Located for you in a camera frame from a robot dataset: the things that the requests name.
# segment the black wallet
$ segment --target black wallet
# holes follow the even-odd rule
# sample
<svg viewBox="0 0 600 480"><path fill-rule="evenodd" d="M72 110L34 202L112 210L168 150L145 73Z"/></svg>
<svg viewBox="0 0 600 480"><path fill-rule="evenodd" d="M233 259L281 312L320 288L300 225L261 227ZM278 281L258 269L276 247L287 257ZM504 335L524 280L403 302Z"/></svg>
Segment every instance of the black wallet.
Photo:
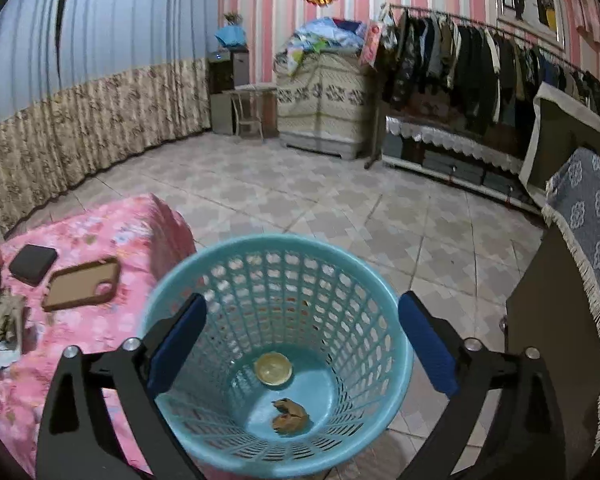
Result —
<svg viewBox="0 0 600 480"><path fill-rule="evenodd" d="M21 248L9 265L14 278L27 285L37 286L58 258L58 252L51 247L27 244Z"/></svg>

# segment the basket rim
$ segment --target basket rim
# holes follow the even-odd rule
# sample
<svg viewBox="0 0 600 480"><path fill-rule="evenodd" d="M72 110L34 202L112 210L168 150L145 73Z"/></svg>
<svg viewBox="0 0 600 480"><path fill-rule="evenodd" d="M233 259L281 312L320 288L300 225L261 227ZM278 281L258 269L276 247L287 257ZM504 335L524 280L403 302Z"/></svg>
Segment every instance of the basket rim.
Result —
<svg viewBox="0 0 600 480"><path fill-rule="evenodd" d="M343 272L348 272L349 274L359 274L362 272L367 274L369 280L365 283L365 288L369 291L369 294L373 298L382 298L384 296L386 300L391 300L393 307L390 310L386 306L381 306L387 302L379 303L376 300L376 304L383 312L383 315L387 317L387 323L400 326L398 319L398 295L368 263L341 248L314 238L294 234L256 234L231 238L211 247L203 248L200 252L182 260L170 272L165 274L146 300L139 329L140 337L145 336L150 328L147 326L147 320L154 305L171 285L180 282L180 279L189 272L189 268L192 265L204 266L206 264L209 267L218 262L217 253L227 253L230 251L244 253L248 250L263 251L266 250L266 245L276 245L277 250L284 248L285 251L293 250L293 248L300 249L303 246L311 246L318 253L328 253L330 257L334 258L334 262L337 262L335 265L340 267ZM401 369L397 369L396 367L400 366L398 362L400 359L394 359L394 368L391 371L393 380L391 380L388 391L385 394L388 402L383 403L383 407L377 412L379 415L376 416L375 420L366 423L359 432L347 437L339 446L331 450L316 454L310 458L303 458L302 460L285 460L282 462L246 460L208 446L203 441L196 442L189 434L184 434L175 428L171 428L171 430L189 454L213 467L237 474L270 479L304 476L320 471L327 471L340 463L346 462L349 458L369 446L389 426L400 409L409 386L413 368L413 348L404 332L400 330L400 333L403 337L392 337L392 343L394 345L394 354L402 356L402 367Z"/></svg>

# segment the blue gripper pad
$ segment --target blue gripper pad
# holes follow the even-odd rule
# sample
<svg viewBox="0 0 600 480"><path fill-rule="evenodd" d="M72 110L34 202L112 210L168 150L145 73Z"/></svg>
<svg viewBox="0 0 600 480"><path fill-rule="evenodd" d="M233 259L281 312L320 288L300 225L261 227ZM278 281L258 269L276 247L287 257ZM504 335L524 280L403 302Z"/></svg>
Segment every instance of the blue gripper pad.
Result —
<svg viewBox="0 0 600 480"><path fill-rule="evenodd" d="M433 387L451 397L458 390L456 360L407 293L398 302L398 318Z"/></svg>
<svg viewBox="0 0 600 480"><path fill-rule="evenodd" d="M151 359L147 392L155 398L171 388L206 322L206 301L198 296L171 328Z"/></svg>

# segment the laundry basket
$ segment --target laundry basket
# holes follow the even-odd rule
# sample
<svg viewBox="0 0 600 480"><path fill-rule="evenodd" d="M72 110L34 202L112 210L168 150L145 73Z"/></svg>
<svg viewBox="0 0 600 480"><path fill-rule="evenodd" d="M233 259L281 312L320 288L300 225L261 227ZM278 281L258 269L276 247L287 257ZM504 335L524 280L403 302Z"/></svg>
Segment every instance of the laundry basket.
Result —
<svg viewBox="0 0 600 480"><path fill-rule="evenodd" d="M156 402L187 452L260 478L326 470L370 444L404 398L413 351L384 280L349 253L293 235L235 238L173 269L148 300L142 335L185 298L206 298L206 326ZM284 354L293 376L271 388L253 364ZM299 434L277 434L272 401L303 406Z"/></svg>

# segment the pink bed sheet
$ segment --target pink bed sheet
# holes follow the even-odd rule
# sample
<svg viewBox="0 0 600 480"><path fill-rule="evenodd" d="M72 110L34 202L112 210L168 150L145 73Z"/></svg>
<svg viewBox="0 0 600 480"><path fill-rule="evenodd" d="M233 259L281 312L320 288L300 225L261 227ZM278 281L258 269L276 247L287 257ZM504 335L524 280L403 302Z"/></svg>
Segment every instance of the pink bed sheet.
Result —
<svg viewBox="0 0 600 480"><path fill-rule="evenodd" d="M31 287L8 271L9 263L25 244L58 251L51 271L103 256L117 256L122 272L116 297L106 304L46 314L41 304L51 272L43 283ZM135 335L145 300L155 284L194 252L187 223L154 195L109 203L35 229L2 246L2 284L27 297L30 314L26 323L26 354L10 368L0 370L0 438L32 476L45 396L62 350L75 344L85 353L107 351ZM127 459L147 470L116 394L106 392L106 401Z"/></svg>

